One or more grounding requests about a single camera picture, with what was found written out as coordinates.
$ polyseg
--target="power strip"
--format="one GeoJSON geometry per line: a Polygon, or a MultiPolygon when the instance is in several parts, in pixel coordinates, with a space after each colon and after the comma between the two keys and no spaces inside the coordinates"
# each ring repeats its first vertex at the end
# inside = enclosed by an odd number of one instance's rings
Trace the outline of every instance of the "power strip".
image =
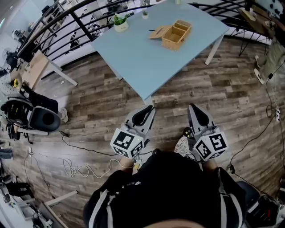
{"type": "Polygon", "coordinates": [[[281,112],[279,110],[279,108],[276,109],[276,121],[277,122],[280,122],[280,115],[281,115],[281,112]]]}

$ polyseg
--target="black shirt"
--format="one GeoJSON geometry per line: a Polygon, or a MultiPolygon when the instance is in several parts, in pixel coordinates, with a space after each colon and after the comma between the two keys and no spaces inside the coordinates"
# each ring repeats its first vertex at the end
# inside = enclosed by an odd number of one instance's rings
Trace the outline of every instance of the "black shirt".
{"type": "MultiPolygon", "coordinates": [[[[115,198],[111,202],[114,228],[143,228],[170,219],[185,219],[205,227],[220,227],[220,179],[225,192],[232,193],[245,214],[244,191],[221,168],[212,175],[201,171],[198,163],[173,152],[152,155],[135,175],[117,171],[97,190],[84,208],[89,219],[106,188],[115,198]]],[[[94,227],[107,227],[106,209],[96,217],[94,227]]],[[[227,227],[237,227],[238,217],[227,213],[227,227]]]]}
{"type": "MultiPolygon", "coordinates": [[[[280,15],[279,21],[285,25],[284,13],[280,15]]],[[[275,37],[279,41],[279,43],[285,47],[285,32],[281,28],[277,27],[277,29],[275,30],[275,37]]]]}

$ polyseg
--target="white pot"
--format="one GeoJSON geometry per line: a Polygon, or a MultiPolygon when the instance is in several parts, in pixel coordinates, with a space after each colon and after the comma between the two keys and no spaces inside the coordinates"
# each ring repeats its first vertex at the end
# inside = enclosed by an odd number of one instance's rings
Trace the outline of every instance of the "white pot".
{"type": "Polygon", "coordinates": [[[143,14],[142,14],[142,18],[143,18],[143,19],[147,19],[147,18],[148,18],[148,15],[143,15],[143,14]]]}
{"type": "Polygon", "coordinates": [[[123,24],[120,24],[120,25],[114,25],[115,27],[115,30],[120,33],[120,32],[124,32],[125,30],[128,29],[129,25],[128,25],[128,22],[125,21],[123,24]]]}

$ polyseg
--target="basket lid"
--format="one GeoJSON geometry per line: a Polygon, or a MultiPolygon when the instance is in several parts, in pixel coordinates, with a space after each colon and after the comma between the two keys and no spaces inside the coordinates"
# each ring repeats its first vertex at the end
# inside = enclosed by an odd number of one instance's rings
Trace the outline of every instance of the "basket lid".
{"type": "Polygon", "coordinates": [[[150,39],[157,39],[157,38],[161,38],[163,36],[163,34],[170,28],[170,25],[162,25],[156,28],[155,31],[153,31],[149,38],[150,39]]]}

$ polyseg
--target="beige pants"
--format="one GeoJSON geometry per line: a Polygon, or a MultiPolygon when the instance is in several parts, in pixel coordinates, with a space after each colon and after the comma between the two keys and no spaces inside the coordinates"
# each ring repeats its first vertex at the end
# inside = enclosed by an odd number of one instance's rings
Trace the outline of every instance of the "beige pants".
{"type": "Polygon", "coordinates": [[[260,66],[260,74],[263,80],[267,80],[269,74],[274,73],[275,70],[283,63],[285,58],[285,47],[279,43],[274,37],[272,39],[267,56],[258,58],[258,65],[260,66]]]}

